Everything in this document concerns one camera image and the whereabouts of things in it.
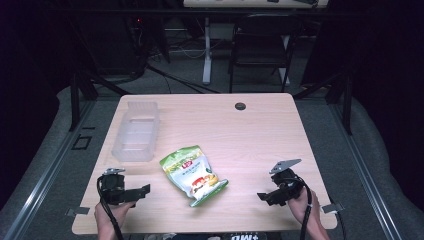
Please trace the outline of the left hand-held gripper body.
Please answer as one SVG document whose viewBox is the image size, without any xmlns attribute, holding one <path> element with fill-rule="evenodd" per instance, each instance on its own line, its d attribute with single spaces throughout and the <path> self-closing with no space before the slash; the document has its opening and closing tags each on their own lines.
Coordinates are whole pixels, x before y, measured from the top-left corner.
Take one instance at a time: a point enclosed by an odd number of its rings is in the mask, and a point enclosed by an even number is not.
<svg viewBox="0 0 424 240">
<path fill-rule="evenodd" d="M 130 203 L 125 197 L 125 176 L 121 175 L 124 169 L 108 168 L 97 180 L 97 191 L 102 205 L 120 205 Z"/>
</svg>

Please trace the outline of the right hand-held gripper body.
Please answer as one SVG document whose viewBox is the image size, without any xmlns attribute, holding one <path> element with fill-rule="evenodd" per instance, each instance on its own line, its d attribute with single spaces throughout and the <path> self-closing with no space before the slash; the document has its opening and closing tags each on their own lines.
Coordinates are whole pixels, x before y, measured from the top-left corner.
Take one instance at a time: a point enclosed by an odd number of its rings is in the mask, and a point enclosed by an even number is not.
<svg viewBox="0 0 424 240">
<path fill-rule="evenodd" d="M 274 197 L 283 201 L 284 206 L 288 200 L 297 199 L 304 186 L 304 181 L 294 173 L 292 166 L 300 163 L 300 159 L 279 161 L 270 171 L 271 179 L 278 187 L 271 192 Z"/>
</svg>

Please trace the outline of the person's right hand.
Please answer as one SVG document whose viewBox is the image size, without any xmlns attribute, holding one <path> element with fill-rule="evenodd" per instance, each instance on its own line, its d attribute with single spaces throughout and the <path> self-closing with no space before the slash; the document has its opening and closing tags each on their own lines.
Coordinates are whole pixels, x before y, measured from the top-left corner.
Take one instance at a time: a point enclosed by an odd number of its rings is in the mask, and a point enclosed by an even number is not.
<svg viewBox="0 0 424 240">
<path fill-rule="evenodd" d="M 297 199 L 291 199 L 288 201 L 288 206 L 299 223 L 303 223 L 306 209 L 309 205 L 311 205 L 312 208 L 307 222 L 307 229 L 317 229 L 321 225 L 320 210 L 318 198 L 313 190 L 307 191 L 306 188 L 303 188 Z"/>
</svg>

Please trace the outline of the person's left hand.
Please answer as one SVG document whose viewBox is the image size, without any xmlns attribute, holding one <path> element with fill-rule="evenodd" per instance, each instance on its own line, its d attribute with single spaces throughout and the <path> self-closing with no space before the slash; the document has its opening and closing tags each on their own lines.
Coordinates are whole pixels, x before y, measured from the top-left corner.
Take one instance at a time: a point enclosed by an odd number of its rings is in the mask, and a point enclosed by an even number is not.
<svg viewBox="0 0 424 240">
<path fill-rule="evenodd" d="M 113 228 L 114 224 L 121 227 L 124 224 L 126 215 L 130 208 L 136 205 L 135 202 L 122 203 L 120 205 L 107 205 L 104 207 L 101 202 L 95 206 L 94 216 L 99 228 Z"/>
</svg>

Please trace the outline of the grey tab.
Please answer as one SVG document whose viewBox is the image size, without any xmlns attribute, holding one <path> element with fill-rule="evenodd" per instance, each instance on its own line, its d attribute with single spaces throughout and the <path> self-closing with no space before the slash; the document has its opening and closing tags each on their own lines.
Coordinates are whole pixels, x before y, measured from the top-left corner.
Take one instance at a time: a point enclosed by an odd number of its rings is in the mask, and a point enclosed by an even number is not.
<svg viewBox="0 0 424 240">
<path fill-rule="evenodd" d="M 325 214 L 337 214 L 340 211 L 344 210 L 344 206 L 340 203 L 332 203 L 321 207 L 321 210 Z"/>
<path fill-rule="evenodd" d="M 65 215 L 69 217 L 76 217 L 77 215 L 87 215 L 90 209 L 88 207 L 68 208 Z"/>
</svg>

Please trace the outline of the black clothing with white print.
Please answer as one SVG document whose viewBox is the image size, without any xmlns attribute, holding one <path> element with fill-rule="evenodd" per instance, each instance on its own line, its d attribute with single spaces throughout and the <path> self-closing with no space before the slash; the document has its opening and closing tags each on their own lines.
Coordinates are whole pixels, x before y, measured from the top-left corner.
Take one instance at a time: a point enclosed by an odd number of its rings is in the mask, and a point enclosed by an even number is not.
<svg viewBox="0 0 424 240">
<path fill-rule="evenodd" d="M 268 240 L 267 235 L 261 232 L 226 233 L 222 240 Z"/>
</svg>

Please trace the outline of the green and white snack bag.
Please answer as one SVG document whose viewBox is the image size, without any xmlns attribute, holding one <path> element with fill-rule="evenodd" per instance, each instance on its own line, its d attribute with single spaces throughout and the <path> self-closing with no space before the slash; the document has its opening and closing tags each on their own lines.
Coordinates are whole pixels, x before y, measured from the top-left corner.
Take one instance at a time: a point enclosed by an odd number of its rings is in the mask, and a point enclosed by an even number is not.
<svg viewBox="0 0 424 240">
<path fill-rule="evenodd" d="M 201 205 L 229 183 L 227 179 L 219 179 L 198 145 L 169 154 L 160 165 L 168 179 L 192 199 L 191 207 Z"/>
</svg>

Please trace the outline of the clear plastic container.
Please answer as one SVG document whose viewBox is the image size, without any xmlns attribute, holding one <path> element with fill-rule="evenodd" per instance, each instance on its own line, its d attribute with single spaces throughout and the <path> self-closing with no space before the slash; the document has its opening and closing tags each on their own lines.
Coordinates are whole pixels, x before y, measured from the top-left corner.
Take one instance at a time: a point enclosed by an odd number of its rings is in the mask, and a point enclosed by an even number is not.
<svg viewBox="0 0 424 240">
<path fill-rule="evenodd" d="M 129 102 L 118 128 L 112 155 L 121 162 L 151 161 L 159 123 L 156 102 Z"/>
</svg>

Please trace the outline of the black metal stand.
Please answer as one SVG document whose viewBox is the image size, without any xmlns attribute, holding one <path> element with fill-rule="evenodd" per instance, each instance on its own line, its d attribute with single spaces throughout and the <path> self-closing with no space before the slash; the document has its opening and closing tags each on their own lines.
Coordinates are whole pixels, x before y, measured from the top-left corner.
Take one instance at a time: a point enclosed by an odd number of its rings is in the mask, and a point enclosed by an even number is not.
<svg viewBox="0 0 424 240">
<path fill-rule="evenodd" d="M 324 86 L 330 86 L 325 96 L 328 104 L 336 104 L 340 98 L 343 98 L 342 105 L 342 126 L 348 135 L 352 134 L 351 130 L 351 105 L 353 90 L 353 73 L 350 71 L 336 73 L 328 79 L 312 84 L 306 90 L 303 90 L 293 96 L 294 99 L 303 99 L 308 95 L 318 91 Z"/>
<path fill-rule="evenodd" d="M 107 81 L 105 78 L 94 74 L 89 71 L 77 71 L 70 78 L 70 96 L 71 96 L 71 125 L 70 131 L 76 129 L 80 122 L 80 96 L 82 93 L 83 96 L 89 101 L 95 101 L 99 94 L 94 87 L 94 83 L 99 83 L 100 85 L 106 87 L 112 92 L 117 93 L 120 96 L 128 95 L 129 92 L 121 89 L 115 84 Z"/>
</svg>

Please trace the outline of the black chair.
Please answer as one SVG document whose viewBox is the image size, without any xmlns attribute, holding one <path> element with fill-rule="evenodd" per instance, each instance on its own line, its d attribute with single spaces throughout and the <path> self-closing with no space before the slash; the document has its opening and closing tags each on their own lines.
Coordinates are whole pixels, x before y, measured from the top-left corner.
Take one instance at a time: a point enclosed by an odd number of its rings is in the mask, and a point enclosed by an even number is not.
<svg viewBox="0 0 424 240">
<path fill-rule="evenodd" d="M 235 67 L 285 70 L 281 91 L 285 90 L 296 39 L 303 22 L 293 15 L 251 14 L 235 22 L 228 66 L 229 92 L 233 91 Z"/>
</svg>

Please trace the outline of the white table leg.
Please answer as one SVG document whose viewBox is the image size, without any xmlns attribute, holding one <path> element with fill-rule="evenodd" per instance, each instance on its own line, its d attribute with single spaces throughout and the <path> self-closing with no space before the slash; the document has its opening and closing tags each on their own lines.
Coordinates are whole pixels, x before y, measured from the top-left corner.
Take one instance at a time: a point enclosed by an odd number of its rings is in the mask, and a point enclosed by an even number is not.
<svg viewBox="0 0 424 240">
<path fill-rule="evenodd" d="M 211 41 L 210 41 L 210 23 L 208 18 L 205 19 L 204 38 L 205 38 L 205 59 L 204 59 L 202 83 L 205 85 L 209 85 L 211 83 L 212 58 L 211 58 Z"/>
</svg>

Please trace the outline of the aluminium floor rail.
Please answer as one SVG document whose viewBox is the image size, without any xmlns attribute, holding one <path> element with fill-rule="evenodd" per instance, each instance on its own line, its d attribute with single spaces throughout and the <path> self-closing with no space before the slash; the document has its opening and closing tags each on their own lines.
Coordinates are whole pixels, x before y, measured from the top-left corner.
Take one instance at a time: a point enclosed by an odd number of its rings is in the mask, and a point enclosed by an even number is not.
<svg viewBox="0 0 424 240">
<path fill-rule="evenodd" d="M 84 102 L 80 120 L 70 131 L 71 106 L 61 103 L 59 111 L 14 192 L 0 211 L 0 240 L 20 240 L 53 185 L 72 143 L 95 101 Z"/>
<path fill-rule="evenodd" d="M 345 130 L 342 123 L 342 113 L 339 108 L 335 105 L 329 105 L 330 112 L 336 121 L 336 125 L 341 132 L 344 141 L 348 145 L 349 151 L 353 156 L 353 165 L 357 175 L 361 181 L 367 198 L 371 204 L 373 212 L 377 217 L 379 224 L 386 236 L 387 240 L 403 240 L 402 236 L 393 221 L 393 218 L 389 212 L 389 209 L 377 188 L 377 185 L 364 161 L 363 155 L 361 154 L 354 138 L 349 135 Z"/>
</svg>

